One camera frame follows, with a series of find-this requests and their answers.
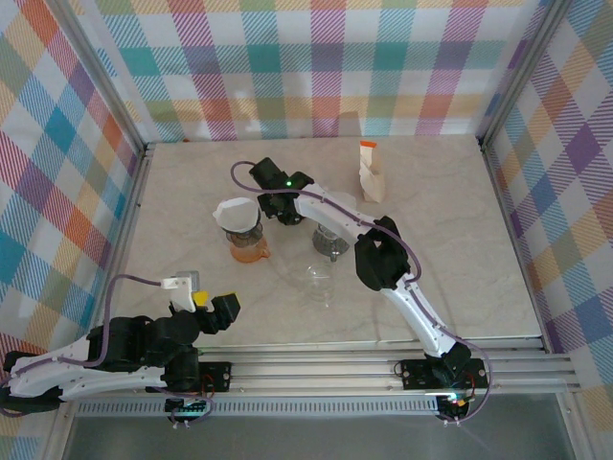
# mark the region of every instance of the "marble floor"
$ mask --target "marble floor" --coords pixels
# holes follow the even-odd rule
[[[230,167],[270,156],[330,191],[357,198],[360,212],[388,215],[423,266],[420,286],[448,326],[465,337],[535,336],[540,330],[488,172],[472,136],[375,139],[387,196],[366,203],[359,185],[359,138],[158,145],[125,271],[145,278],[200,271],[212,296],[235,291],[242,310],[226,332],[198,345],[415,338],[395,307],[354,272],[352,249],[332,271],[329,306],[313,300],[307,268],[325,258],[312,246],[312,221],[285,227],[263,219],[272,256],[240,264],[212,212],[222,199],[255,195],[238,188]],[[241,180],[256,186],[247,173]],[[124,284],[116,315],[168,314],[168,293]]]

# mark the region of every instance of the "plaid wall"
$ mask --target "plaid wall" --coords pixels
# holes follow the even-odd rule
[[[71,3],[144,137],[165,142],[475,132],[537,5]]]
[[[496,177],[556,352],[613,458],[613,2],[575,1],[495,141]]]
[[[88,327],[136,154],[43,0],[0,11],[3,362]],[[0,416],[0,458],[34,458],[51,415]]]
[[[478,138],[483,137],[486,133],[486,130],[488,129],[489,124],[491,123],[492,118],[502,101],[502,97],[509,89],[511,82],[515,77],[517,67],[527,57],[527,52],[529,51],[528,45],[534,38],[538,26],[543,20],[545,12],[551,3],[552,0],[539,0],[538,5],[534,10],[533,16],[531,17],[530,22],[528,23],[528,26],[524,31],[524,34],[522,34],[521,40],[519,40],[519,43],[517,44],[517,48],[515,48],[511,60],[509,60],[509,63],[507,64],[507,68],[505,69],[504,75],[498,83],[498,86],[496,87],[496,92],[491,98],[491,101],[489,101],[486,114],[483,117],[481,123],[479,124],[479,127],[477,128],[476,134]]]

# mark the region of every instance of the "clear glass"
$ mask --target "clear glass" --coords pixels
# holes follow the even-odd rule
[[[334,296],[334,267],[330,262],[321,262],[306,269],[306,295],[313,302],[330,306]]]
[[[227,460],[575,458],[555,395],[493,395],[478,417],[460,427],[444,427],[434,417],[290,414],[211,417],[171,433],[174,442],[169,431],[163,417],[77,417],[64,458],[191,458],[203,446],[210,458]]]

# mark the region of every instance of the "metal frame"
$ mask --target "metal frame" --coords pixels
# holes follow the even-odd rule
[[[106,292],[112,277],[118,273],[121,273],[125,268],[125,264],[127,263],[125,255],[134,235],[136,220],[138,218],[141,200],[145,191],[145,183],[147,182],[153,152],[154,147],[152,149],[143,150],[137,160],[134,181],[132,183],[125,206],[125,216],[118,232],[117,242],[111,252],[109,266],[102,281],[102,295],[99,296],[96,303],[94,314],[92,315],[92,320],[89,324],[89,329],[92,329],[95,325],[102,323],[104,299],[103,293]],[[54,424],[50,431],[50,436],[46,439],[46,446],[44,449],[39,451],[41,454],[39,458],[41,460],[61,460],[64,449],[66,448],[66,443],[68,442],[68,436],[77,408],[78,405],[75,402],[66,402],[60,406],[56,413]]]
[[[511,241],[511,246],[513,248],[513,252],[515,253],[515,259],[517,259],[519,270],[521,271],[521,275],[524,278],[524,283],[526,284],[526,291],[528,291],[528,295],[530,296],[530,300],[533,304],[533,309],[536,316],[536,321],[538,322],[538,327],[544,333],[545,331],[547,331],[547,329],[545,328],[545,322],[543,321],[543,318],[538,311],[538,304],[536,303],[536,296],[534,295],[533,283],[530,280],[528,269],[526,268],[526,264],[524,264],[524,260],[521,256],[519,241],[517,240],[517,237],[515,236],[515,233],[513,231],[513,226],[511,223],[511,212],[507,209],[505,201],[502,199],[502,189],[500,188],[500,184],[496,181],[496,177],[494,176],[494,167],[491,164],[490,149],[486,146],[483,146],[482,153],[484,156],[484,161],[486,163],[486,169],[488,170],[489,181],[491,182],[494,194],[496,195],[496,199],[498,200],[500,214],[502,215],[502,219],[505,222],[505,226],[507,227],[507,233],[509,234],[509,240]],[[554,345],[551,342],[549,336],[544,333],[542,335],[542,338],[543,343],[545,345],[545,350],[551,353],[554,349]]]
[[[492,362],[493,394],[567,394],[579,390],[570,358],[546,354],[538,338],[475,342],[487,351]],[[449,393],[403,390],[394,366],[402,359],[423,358],[416,340],[215,347],[199,352],[207,361],[233,363],[230,390],[215,395],[220,407],[214,415],[279,415],[275,405],[279,403],[288,404],[282,412],[302,416],[351,413],[349,408],[322,408],[322,403],[330,402],[375,403],[353,407],[362,415],[395,410],[408,415],[407,407],[397,406],[399,403],[412,404],[414,415],[433,414],[434,398]],[[75,416],[164,416],[163,401],[167,397],[142,391],[94,396],[77,402]]]
[[[587,413],[583,395],[581,393],[558,394],[557,402],[577,458],[589,460],[606,458],[601,440]]]
[[[56,0],[58,2],[63,2],[65,5],[67,0]],[[89,20],[89,23],[92,29],[95,31],[98,36],[98,40],[101,42],[106,54],[113,64],[115,71],[117,72],[119,80],[122,82],[124,86],[124,90],[127,93],[127,96],[131,99],[134,109],[138,113],[141,118],[141,127],[145,132],[145,135],[148,135],[148,139],[156,140],[161,139],[161,136],[158,132],[156,124],[153,122],[151,118],[151,114],[149,113],[145,101],[141,95],[141,92],[136,87],[136,83],[134,79],[131,77],[130,71],[125,63],[122,54],[113,38],[112,33],[106,26],[104,21],[104,17],[98,8],[98,4],[96,0],[80,0],[80,5],[82,6],[85,16]]]
[[[545,53],[547,45],[557,30],[557,26],[566,15],[572,3],[573,0],[552,0],[549,2],[547,10],[543,14],[543,19],[538,25],[536,34],[524,52],[525,58],[517,66],[511,84],[507,91],[505,91],[498,108],[491,118],[488,129],[486,129],[481,139],[482,146],[486,148],[491,147],[493,140],[509,117],[509,113],[517,98],[519,98],[524,86],[532,76],[534,68]]]
[[[87,71],[89,78],[101,93],[102,98],[108,105],[120,128],[126,132],[134,142],[139,151],[145,151],[147,142],[143,139],[138,128],[134,124],[127,108],[120,98],[115,86],[111,82],[104,65],[98,58],[96,50],[92,47],[75,17],[72,8],[65,0],[47,0],[47,6],[56,17],[56,21],[62,31],[68,36],[70,44],[73,45],[79,60]]]

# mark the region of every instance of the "paper coffee filter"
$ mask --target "paper coffee filter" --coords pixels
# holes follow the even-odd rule
[[[221,201],[213,217],[224,230],[245,233],[258,223],[258,203],[249,198],[232,198]]]

